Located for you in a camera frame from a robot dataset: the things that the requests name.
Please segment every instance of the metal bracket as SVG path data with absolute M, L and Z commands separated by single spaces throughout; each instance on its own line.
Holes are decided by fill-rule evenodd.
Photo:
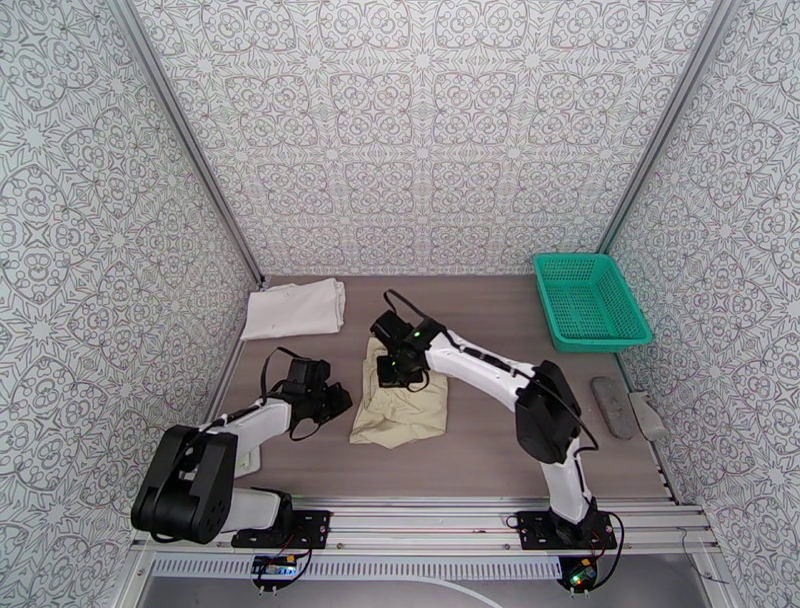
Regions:
M 324 549 L 330 523 L 330 511 L 295 510 L 288 529 L 239 530 L 231 539 L 231 546 L 239 549 Z
M 559 533 L 549 511 L 518 511 L 516 513 L 519 541 L 525 551 L 562 551 L 585 549 L 596 551 L 616 549 L 617 538 L 607 513 L 598 511 L 586 540 L 568 540 Z

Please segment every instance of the white wire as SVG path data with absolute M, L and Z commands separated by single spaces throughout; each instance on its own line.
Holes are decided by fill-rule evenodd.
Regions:
M 453 591 L 458 591 L 459 593 L 463 593 L 464 595 L 468 595 L 471 598 L 478 600 L 479 602 L 483 602 L 487 606 L 491 606 L 491 608 L 503 608 L 500 604 L 486 597 L 485 595 L 478 593 L 477 591 L 473 591 L 468 587 L 462 587 L 461 585 L 457 585 L 456 583 L 451 583 L 450 581 L 443 581 L 438 578 L 422 578 L 422 577 L 402 578 L 398 580 L 402 580 L 404 583 L 429 583 L 431 585 L 439 585 L 440 587 L 445 587 L 447 589 L 452 589 Z

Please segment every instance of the beige cloth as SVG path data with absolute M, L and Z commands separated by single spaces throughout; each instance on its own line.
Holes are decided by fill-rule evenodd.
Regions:
M 396 448 L 404 443 L 438 437 L 447 426 L 447 377 L 430 374 L 430 383 L 418 393 L 378 385 L 378 357 L 387 353 L 370 338 L 363 363 L 364 396 L 358 406 L 350 443 L 377 443 Z M 412 384 L 416 390 L 420 385 Z

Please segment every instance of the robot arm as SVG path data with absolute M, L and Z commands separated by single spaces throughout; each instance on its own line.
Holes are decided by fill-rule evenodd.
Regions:
M 294 358 L 285 380 L 253 405 L 224 414 L 203 429 L 176 425 L 156 449 L 131 510 L 131 523 L 160 542 L 208 543 L 220 532 L 275 528 L 279 545 L 292 525 L 291 497 L 283 492 L 233 487 L 236 461 L 268 439 L 292 433 L 310 418 L 317 428 L 353 402 L 338 383 L 326 383 L 327 361 Z
M 422 317 L 416 327 L 403 321 L 387 297 L 392 294 Z M 514 361 L 464 340 L 428 317 L 393 290 L 384 294 L 392 310 L 372 332 L 386 346 L 395 374 L 433 370 L 458 378 L 494 397 L 514 413 L 517 440 L 542 466 L 552 513 L 569 536 L 591 527 L 595 502 L 584 483 L 579 455 L 580 407 L 555 364 Z

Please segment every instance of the green plastic basket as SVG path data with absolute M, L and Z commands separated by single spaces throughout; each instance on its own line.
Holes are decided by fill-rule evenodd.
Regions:
M 544 253 L 533 258 L 533 267 L 557 351 L 616 353 L 653 339 L 610 256 Z

